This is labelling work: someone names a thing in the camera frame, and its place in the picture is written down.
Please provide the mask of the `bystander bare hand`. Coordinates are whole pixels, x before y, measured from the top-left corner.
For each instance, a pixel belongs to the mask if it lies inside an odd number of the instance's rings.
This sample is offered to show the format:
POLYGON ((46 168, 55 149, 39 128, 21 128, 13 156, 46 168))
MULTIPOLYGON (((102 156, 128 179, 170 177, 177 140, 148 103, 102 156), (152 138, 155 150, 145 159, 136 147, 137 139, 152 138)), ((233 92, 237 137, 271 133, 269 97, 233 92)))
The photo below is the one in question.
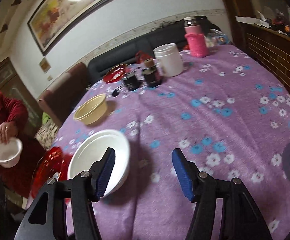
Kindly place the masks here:
POLYGON ((0 125, 0 140, 3 143, 8 143, 11 138, 17 137, 18 129, 16 124, 11 122, 3 122, 0 125))

